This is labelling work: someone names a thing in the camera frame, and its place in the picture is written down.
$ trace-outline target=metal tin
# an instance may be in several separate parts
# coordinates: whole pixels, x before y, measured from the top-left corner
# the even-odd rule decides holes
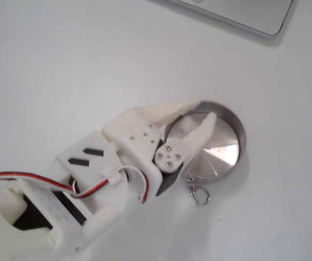
[[[193,177],[194,183],[210,183],[225,177],[246,149],[246,134],[239,118],[227,107],[211,101],[201,102],[193,111],[168,125],[166,139],[183,138],[212,111],[217,114],[214,134],[184,171],[185,176]]]

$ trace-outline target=shiny metal surface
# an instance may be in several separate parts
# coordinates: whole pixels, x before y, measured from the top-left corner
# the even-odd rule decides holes
[[[168,126],[166,137],[183,138],[200,125],[211,111],[218,116],[215,132],[185,170],[185,174],[194,177],[195,183],[212,182],[227,175],[242,157],[246,146],[240,120],[232,111],[214,102],[203,102],[191,113]]]
[[[293,0],[169,0],[265,37],[276,36]]]
[[[191,195],[194,198],[195,202],[199,206],[204,206],[209,203],[210,200],[210,194],[209,192],[201,187],[195,187],[191,191]]]

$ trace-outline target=cable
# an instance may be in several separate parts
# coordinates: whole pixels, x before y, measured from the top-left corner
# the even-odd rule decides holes
[[[145,203],[146,198],[147,198],[147,194],[148,194],[148,190],[149,190],[149,181],[147,179],[147,176],[144,173],[142,173],[141,170],[139,170],[138,168],[136,168],[134,166],[128,166],[128,165],[120,167],[119,169],[115,170],[115,172],[118,173],[121,170],[127,170],[127,169],[136,171],[136,173],[138,173],[141,176],[141,178],[143,179],[144,191],[143,191],[143,194],[141,196],[141,203]],[[25,179],[25,180],[29,180],[29,181],[36,181],[36,182],[42,183],[43,185],[46,185],[47,187],[49,186],[49,188],[51,190],[67,192],[74,198],[88,197],[91,194],[98,191],[99,189],[101,189],[103,186],[105,186],[108,183],[108,179],[105,178],[105,179],[97,182],[92,187],[88,188],[87,190],[85,190],[81,193],[77,193],[77,190],[76,190],[77,182],[76,181],[73,181],[73,183],[69,187],[69,186],[66,186],[62,183],[56,182],[50,178],[46,178],[46,177],[39,176],[39,175],[29,173],[29,172],[15,172],[15,171],[0,172],[0,180],[15,180],[15,179]]]
[[[130,165],[124,165],[122,167],[120,167],[119,169],[115,170],[114,172],[118,173],[122,170],[134,170],[136,173],[138,173],[140,175],[140,177],[143,179],[144,182],[144,190],[141,196],[141,203],[144,204],[146,199],[147,199],[147,194],[149,191],[149,180],[147,178],[147,176],[137,167],[134,166],[130,166]],[[92,187],[90,187],[89,189],[85,190],[82,193],[78,193],[76,195],[73,195],[74,198],[84,198],[84,197],[88,197],[89,195],[93,194],[95,191],[99,190],[100,188],[102,188],[103,186],[105,186],[108,183],[108,179],[103,179],[102,181],[99,181],[97,184],[93,185]],[[76,181],[73,181],[73,183],[71,184],[71,189],[73,192],[76,192]]]
[[[143,179],[144,191],[143,191],[143,194],[141,196],[141,203],[144,204],[146,201],[146,198],[147,198],[147,194],[149,192],[149,180],[148,180],[147,176],[140,169],[138,169],[137,167],[134,167],[134,166],[124,165],[118,169],[118,172],[121,170],[134,170]]]
[[[5,172],[0,172],[0,180],[14,180],[14,179],[25,179],[25,180],[30,180],[30,181],[37,181],[39,183],[49,185],[50,188],[54,190],[60,190],[60,191],[65,191],[68,193],[72,193],[73,191],[71,190],[70,187],[61,184],[59,182],[56,182],[50,178],[45,178],[43,176],[39,176],[33,173],[29,172],[15,172],[15,171],[5,171]]]

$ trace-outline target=white wire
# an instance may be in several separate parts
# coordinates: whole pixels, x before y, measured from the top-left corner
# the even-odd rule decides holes
[[[143,183],[144,183],[144,191],[143,191],[143,194],[140,198],[140,200],[142,201],[143,200],[143,197],[145,196],[145,194],[148,192],[148,188],[147,188],[147,180],[146,180],[146,177],[144,175],[144,173],[142,173],[142,171],[140,169],[138,169],[137,167],[135,166],[131,166],[131,165],[124,165],[122,167],[120,167],[117,171],[120,172],[121,170],[134,170],[136,171],[136,173],[139,174],[139,176],[142,178],[143,180]]]
[[[145,193],[147,193],[147,181],[146,181],[146,178],[144,176],[144,173],[141,172],[140,169],[138,169],[137,167],[134,167],[134,166],[131,166],[131,165],[124,165],[114,171],[112,171],[112,173],[118,173],[122,170],[134,170],[136,171],[136,173],[138,173],[141,178],[143,179],[143,183],[144,183],[144,190],[143,190],[143,194],[142,194],[142,197],[141,197],[141,200],[142,198],[144,197]],[[99,183],[105,181],[106,179],[104,178],[103,180],[100,180],[98,181],[97,183],[95,183],[93,186],[89,187],[88,189],[86,189],[85,191],[83,192],[80,192],[79,194],[75,194],[74,197],[77,197],[77,198],[80,198],[82,197],[84,194],[86,194],[88,191],[90,191],[91,189],[93,189],[95,186],[97,186]]]
[[[0,177],[0,180],[3,180],[3,179],[23,179],[23,180],[28,180],[28,181],[31,181],[31,182],[41,183],[41,184],[44,185],[44,187],[49,188],[49,189],[51,188],[53,190],[60,190],[60,191],[64,191],[64,192],[68,192],[68,193],[72,194],[72,190],[70,190],[70,189],[64,189],[64,188],[55,186],[55,185],[53,185],[51,183],[48,183],[46,181],[41,181],[40,179],[36,179],[36,178],[33,178],[33,177],[25,177],[25,176],[17,177],[16,175],[2,175],[2,177]]]
[[[141,172],[140,169],[138,169],[137,167],[134,167],[134,166],[131,166],[131,165],[124,165],[120,168],[118,168],[117,170],[114,170],[113,172],[115,173],[118,173],[122,170],[134,170],[136,173],[138,173],[140,175],[140,177],[142,178],[143,180],[143,183],[144,183],[144,190],[143,190],[143,194],[142,194],[142,197],[141,197],[141,200],[143,199],[143,197],[145,196],[145,194],[147,193],[147,180],[144,176],[144,173]],[[40,179],[36,179],[36,178],[33,178],[33,177],[25,177],[25,176],[16,176],[16,175],[2,175],[0,176],[0,180],[2,179],[24,179],[24,180],[29,180],[31,182],[37,182],[37,183],[41,183],[43,184],[46,188],[52,188],[53,190],[56,190],[56,191],[63,191],[63,192],[68,192],[70,195],[72,195],[73,197],[76,197],[76,198],[79,198],[81,197],[82,195],[84,195],[85,193],[87,193],[89,190],[93,189],[95,186],[97,186],[99,183],[101,182],[104,182],[106,179],[104,178],[103,180],[100,180],[98,181],[97,183],[95,183],[93,186],[91,186],[90,188],[86,189],[85,191],[83,192],[80,192],[80,193],[77,193],[76,191],[76,188],[75,188],[75,185],[76,185],[76,181],[73,182],[73,184],[71,185],[71,189],[64,189],[64,188],[61,188],[61,187],[58,187],[58,186],[55,186],[51,183],[48,183],[46,181],[42,181]]]

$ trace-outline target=red wire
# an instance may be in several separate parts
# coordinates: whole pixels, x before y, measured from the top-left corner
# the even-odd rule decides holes
[[[107,183],[108,183],[108,179],[104,179],[102,182],[99,182],[96,186],[92,187],[90,190],[88,190],[86,193],[84,193],[82,196],[80,196],[78,198],[84,198],[84,197],[90,196],[95,191],[97,191],[100,188],[102,188],[103,186],[105,186]]]
[[[146,198],[147,198],[147,194],[148,194],[148,191],[149,191],[149,180],[147,178],[147,176],[143,173],[144,177],[145,177],[145,180],[146,180],[146,192],[144,193],[144,195],[142,196],[142,204],[145,203],[146,201]],[[14,171],[5,171],[5,172],[0,172],[0,177],[2,178],[3,176],[14,176],[14,178],[16,179],[17,177],[29,177],[29,178],[34,178],[34,179],[37,179],[37,180],[40,180],[40,181],[44,181],[44,182],[47,182],[47,183],[50,183],[54,186],[57,186],[59,188],[62,188],[62,189],[67,189],[67,190],[71,190],[71,191],[74,191],[72,189],[72,187],[68,187],[64,184],[61,184],[59,182],[56,182],[50,178],[45,178],[45,177],[42,177],[42,176],[39,176],[39,175],[36,175],[36,174],[33,174],[33,173],[28,173],[28,172],[14,172]],[[91,188],[90,190],[88,190],[85,194],[81,195],[80,197],[78,198],[84,198],[84,197],[88,197],[90,196],[91,194],[93,194],[94,192],[96,192],[97,190],[99,190],[100,188],[102,188],[103,186],[105,186],[106,184],[108,183],[108,179],[104,179],[102,182],[98,183],[96,186],[94,186],[93,188]]]
[[[147,176],[143,172],[142,172],[142,174],[144,175],[145,180],[146,180],[146,192],[141,199],[141,203],[144,204],[146,201],[146,198],[147,198],[147,193],[149,192],[149,179],[147,178]]]
[[[32,174],[32,173],[28,173],[28,172],[0,172],[0,177],[3,177],[3,176],[14,176],[14,178],[16,177],[29,177],[29,178],[34,178],[34,179],[38,179],[40,181],[44,181],[44,182],[47,182],[47,183],[50,183],[54,186],[57,186],[57,187],[60,187],[62,189],[69,189],[71,190],[70,187],[64,185],[64,184],[61,184],[59,182],[56,182],[50,178],[45,178],[45,177],[42,177],[42,176],[39,176],[39,175],[36,175],[36,174]]]

